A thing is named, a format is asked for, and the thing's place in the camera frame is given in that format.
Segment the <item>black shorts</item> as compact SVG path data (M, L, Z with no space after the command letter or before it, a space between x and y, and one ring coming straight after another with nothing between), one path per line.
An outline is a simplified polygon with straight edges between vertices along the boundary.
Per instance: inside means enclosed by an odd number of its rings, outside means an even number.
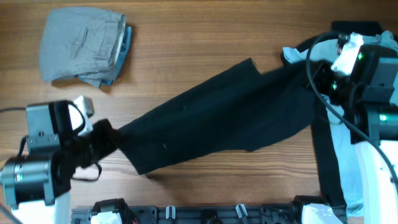
M315 119L303 62L259 73L251 59L154 108L120 129L118 147L145 174L224 150L283 141Z

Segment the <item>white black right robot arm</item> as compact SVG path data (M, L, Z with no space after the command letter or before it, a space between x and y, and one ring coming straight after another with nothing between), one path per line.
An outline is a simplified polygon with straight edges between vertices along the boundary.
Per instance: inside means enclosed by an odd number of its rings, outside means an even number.
M340 53L327 75L305 57L309 85L321 103L348 129L363 185L365 223L397 223L397 105L391 103L397 76L397 52L369 45L363 37L327 32L319 43L338 37Z

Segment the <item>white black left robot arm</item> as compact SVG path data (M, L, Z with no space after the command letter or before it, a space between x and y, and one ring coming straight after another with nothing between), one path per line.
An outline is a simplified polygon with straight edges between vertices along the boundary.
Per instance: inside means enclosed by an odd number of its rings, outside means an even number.
M13 223L70 223L76 169L98 166L118 148L121 134L107 119L90 125L70 100L29 105L25 112L29 133L1 169L1 211Z

